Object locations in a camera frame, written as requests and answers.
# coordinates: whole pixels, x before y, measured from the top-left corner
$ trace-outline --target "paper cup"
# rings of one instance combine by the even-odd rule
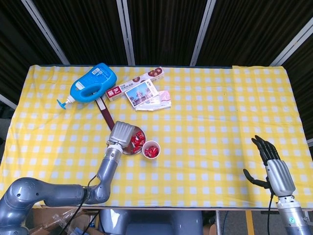
[[[155,147],[158,148],[158,154],[157,154],[154,158],[149,158],[148,156],[145,155],[145,150],[148,149],[148,148],[150,148],[151,146],[155,146]],[[156,158],[160,155],[160,152],[161,152],[161,147],[160,147],[160,145],[159,145],[157,142],[155,142],[155,141],[147,141],[147,142],[145,142],[145,144],[144,144],[143,147],[142,147],[142,153],[143,153],[143,155],[144,155],[146,158],[148,158],[148,159],[156,159]]]

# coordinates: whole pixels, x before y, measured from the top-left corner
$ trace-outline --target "floor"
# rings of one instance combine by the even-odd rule
[[[6,139],[8,128],[10,125],[10,119],[0,118],[0,138]],[[0,161],[3,156],[4,144],[0,146]],[[220,223],[221,223],[221,235],[247,235],[246,225],[246,212],[245,211],[229,211],[224,223],[226,211],[220,212]],[[310,214],[311,221],[313,221],[313,214]],[[267,234],[267,215],[261,214],[260,211],[252,211],[253,228],[255,235],[266,235]],[[285,229],[281,222],[280,215],[270,215],[270,234],[271,235],[286,235]]]

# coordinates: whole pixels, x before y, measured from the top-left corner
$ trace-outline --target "gray robotic arm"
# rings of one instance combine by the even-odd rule
[[[260,151],[268,176],[266,182],[255,180],[244,169],[246,178],[254,185],[269,188],[272,195],[278,197],[276,205],[288,235],[311,235],[307,223],[308,218],[303,214],[300,203],[292,195],[295,186],[286,163],[280,160],[275,146],[270,142],[259,136],[255,136],[255,139],[252,138],[252,142]]]
[[[0,235],[27,235],[25,219],[36,202],[44,201],[49,207],[76,206],[104,203],[110,196],[111,182],[118,162],[127,147],[134,126],[117,121],[110,134],[111,144],[97,172],[98,185],[55,185],[34,178],[14,181],[0,200]]]

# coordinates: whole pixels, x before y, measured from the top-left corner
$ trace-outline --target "photo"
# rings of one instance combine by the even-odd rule
[[[126,95],[134,107],[156,96],[148,87],[147,82],[143,82],[129,91],[126,91]]]

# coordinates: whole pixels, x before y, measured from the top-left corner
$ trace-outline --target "brown strap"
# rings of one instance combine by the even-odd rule
[[[100,109],[100,112],[102,114],[102,116],[104,117],[104,120],[106,121],[107,125],[109,126],[110,130],[113,129],[115,123],[111,117],[111,114],[109,113],[109,110],[106,106],[106,104],[104,103],[102,97],[99,97],[96,99],[96,103]]]

